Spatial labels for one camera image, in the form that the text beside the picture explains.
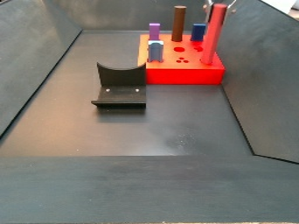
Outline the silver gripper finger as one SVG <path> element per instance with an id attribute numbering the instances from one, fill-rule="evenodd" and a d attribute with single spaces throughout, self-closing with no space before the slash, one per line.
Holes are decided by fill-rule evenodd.
<path id="1" fill-rule="evenodd" d="M 205 0 L 203 10 L 206 12 L 206 21 L 210 21 L 211 18 L 213 5 L 214 5 L 213 0 Z"/>
<path id="2" fill-rule="evenodd" d="M 230 16 L 230 14 L 234 14 L 237 12 L 237 9 L 234 8 L 234 4 L 237 3 L 238 0 L 233 0 L 233 2 L 230 3 L 229 7 L 227 7 L 227 12 L 226 12 L 226 18 Z"/>

